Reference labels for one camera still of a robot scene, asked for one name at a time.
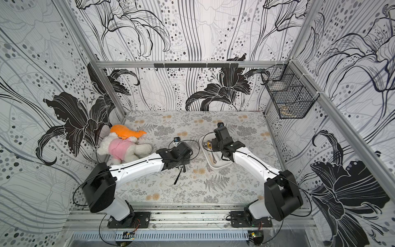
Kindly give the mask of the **gold spoon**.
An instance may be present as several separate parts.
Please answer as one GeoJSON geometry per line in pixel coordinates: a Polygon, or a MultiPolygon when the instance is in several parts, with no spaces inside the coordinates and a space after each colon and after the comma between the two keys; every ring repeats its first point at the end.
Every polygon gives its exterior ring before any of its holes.
{"type": "Polygon", "coordinates": [[[213,147],[212,147],[212,142],[211,142],[211,141],[207,141],[206,144],[207,144],[208,149],[209,149],[210,152],[211,152],[211,156],[212,156],[213,163],[216,164],[216,163],[217,163],[217,160],[216,160],[216,158],[215,158],[215,156],[214,156],[213,147]]]}

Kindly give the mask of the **black long-handled spoon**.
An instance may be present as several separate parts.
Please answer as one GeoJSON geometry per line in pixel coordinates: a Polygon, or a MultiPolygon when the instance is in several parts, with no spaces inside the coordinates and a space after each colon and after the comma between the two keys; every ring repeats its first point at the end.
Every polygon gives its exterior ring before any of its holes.
{"type": "Polygon", "coordinates": [[[185,173],[185,172],[186,172],[186,168],[185,168],[185,166],[183,166],[183,167],[180,169],[180,172],[179,172],[177,178],[176,178],[175,181],[174,181],[174,185],[177,185],[177,182],[178,182],[178,180],[179,180],[181,174],[182,174],[182,173],[185,173]]]}

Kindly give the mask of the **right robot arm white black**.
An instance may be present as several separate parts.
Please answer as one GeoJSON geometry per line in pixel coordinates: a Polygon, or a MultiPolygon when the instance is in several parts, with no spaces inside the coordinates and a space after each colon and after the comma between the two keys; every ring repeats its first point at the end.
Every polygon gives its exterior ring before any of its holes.
{"type": "Polygon", "coordinates": [[[221,152],[221,158],[243,167],[264,187],[262,200],[250,203],[245,208],[246,217],[252,221],[271,217],[282,221],[303,206],[303,199],[294,175],[280,171],[252,154],[240,141],[234,141],[221,122],[214,129],[212,150],[221,152]]]}

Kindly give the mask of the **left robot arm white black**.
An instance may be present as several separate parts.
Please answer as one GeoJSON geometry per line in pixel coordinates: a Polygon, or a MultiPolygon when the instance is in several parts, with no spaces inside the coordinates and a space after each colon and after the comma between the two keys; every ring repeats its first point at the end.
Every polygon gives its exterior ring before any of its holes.
{"type": "Polygon", "coordinates": [[[181,142],[133,162],[113,166],[98,164],[81,186],[90,212],[106,213],[121,223],[133,219],[132,206],[116,196],[116,190],[142,176],[187,165],[192,155],[192,148],[181,142]]]}

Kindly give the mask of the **white plastic storage box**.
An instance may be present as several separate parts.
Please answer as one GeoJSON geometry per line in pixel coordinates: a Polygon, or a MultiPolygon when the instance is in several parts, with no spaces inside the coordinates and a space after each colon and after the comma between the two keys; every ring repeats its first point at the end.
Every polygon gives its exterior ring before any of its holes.
{"type": "Polygon", "coordinates": [[[233,162],[221,158],[222,153],[220,151],[213,152],[212,149],[208,147],[208,141],[212,141],[215,138],[214,132],[210,132],[205,136],[201,137],[199,140],[200,147],[204,153],[204,156],[208,162],[209,167],[212,170],[220,170],[230,166],[233,162]]]}

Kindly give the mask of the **white plush toy pink shirt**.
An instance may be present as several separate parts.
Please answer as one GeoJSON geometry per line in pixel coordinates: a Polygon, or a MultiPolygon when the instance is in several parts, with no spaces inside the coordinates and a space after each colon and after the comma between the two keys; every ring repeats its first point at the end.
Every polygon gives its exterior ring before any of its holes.
{"type": "Polygon", "coordinates": [[[139,144],[138,139],[147,134],[143,130],[133,131],[124,125],[114,125],[97,149],[98,155],[109,155],[114,165],[129,163],[146,157],[152,152],[150,144],[139,144]]]}

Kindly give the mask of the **small circuit board left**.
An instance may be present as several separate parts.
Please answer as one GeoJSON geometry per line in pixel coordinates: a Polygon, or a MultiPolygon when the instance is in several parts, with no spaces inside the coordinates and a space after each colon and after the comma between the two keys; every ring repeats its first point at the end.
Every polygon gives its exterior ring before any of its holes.
{"type": "Polygon", "coordinates": [[[135,239],[135,232],[123,232],[122,239],[123,240],[134,240],[135,239]]]}

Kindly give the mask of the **small circuit board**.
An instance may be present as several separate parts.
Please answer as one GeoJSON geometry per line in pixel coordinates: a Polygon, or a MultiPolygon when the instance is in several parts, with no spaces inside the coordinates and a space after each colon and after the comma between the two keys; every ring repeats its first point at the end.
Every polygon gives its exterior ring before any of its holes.
{"type": "Polygon", "coordinates": [[[134,240],[135,239],[135,232],[123,232],[122,239],[123,240],[134,240]]]}
{"type": "Polygon", "coordinates": [[[252,241],[255,244],[261,244],[264,239],[263,231],[248,231],[249,241],[252,241]]]}

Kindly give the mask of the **small circuit board right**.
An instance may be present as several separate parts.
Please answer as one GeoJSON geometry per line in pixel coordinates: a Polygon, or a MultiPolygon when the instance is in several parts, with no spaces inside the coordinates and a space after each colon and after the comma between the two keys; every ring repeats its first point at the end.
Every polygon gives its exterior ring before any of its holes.
{"type": "Polygon", "coordinates": [[[252,241],[255,244],[261,244],[264,239],[263,231],[248,231],[249,241],[252,241]]]}

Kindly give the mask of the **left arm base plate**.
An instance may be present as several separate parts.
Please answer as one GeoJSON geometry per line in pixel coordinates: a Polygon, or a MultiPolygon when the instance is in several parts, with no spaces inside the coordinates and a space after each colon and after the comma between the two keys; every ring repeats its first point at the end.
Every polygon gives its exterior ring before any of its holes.
{"type": "Polygon", "coordinates": [[[111,216],[108,228],[148,228],[150,218],[150,212],[133,212],[120,221],[111,216]]]}

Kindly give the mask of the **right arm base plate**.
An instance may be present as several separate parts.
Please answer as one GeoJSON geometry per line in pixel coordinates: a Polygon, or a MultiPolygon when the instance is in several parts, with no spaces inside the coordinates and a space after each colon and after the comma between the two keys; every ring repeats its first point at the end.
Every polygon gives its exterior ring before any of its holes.
{"type": "Polygon", "coordinates": [[[230,221],[233,228],[269,228],[273,226],[270,217],[255,219],[250,213],[243,211],[231,211],[226,217],[226,220],[230,221]]]}

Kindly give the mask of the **black bar on back rail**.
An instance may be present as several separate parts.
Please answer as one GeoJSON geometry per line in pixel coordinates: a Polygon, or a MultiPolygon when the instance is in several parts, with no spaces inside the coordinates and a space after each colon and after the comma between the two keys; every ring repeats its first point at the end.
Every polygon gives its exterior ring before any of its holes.
{"type": "Polygon", "coordinates": [[[154,63],[154,68],[238,68],[239,63],[154,63]]]}

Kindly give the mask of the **aluminium mounting rail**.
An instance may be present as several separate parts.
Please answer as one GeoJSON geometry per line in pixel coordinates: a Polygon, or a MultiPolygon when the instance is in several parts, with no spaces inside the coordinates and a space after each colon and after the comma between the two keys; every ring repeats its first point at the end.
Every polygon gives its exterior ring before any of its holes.
{"type": "MultiPolygon", "coordinates": [[[[190,205],[190,206],[147,206],[134,207],[134,212],[150,212],[148,228],[143,230],[230,230],[234,229],[226,217],[231,211],[243,211],[238,205],[190,205]]],[[[110,216],[104,213],[91,213],[88,210],[72,211],[63,227],[64,230],[95,231],[99,227],[107,229],[110,216]]],[[[281,222],[271,219],[273,226],[281,222]]],[[[257,229],[243,227],[235,229],[257,229]]]]}

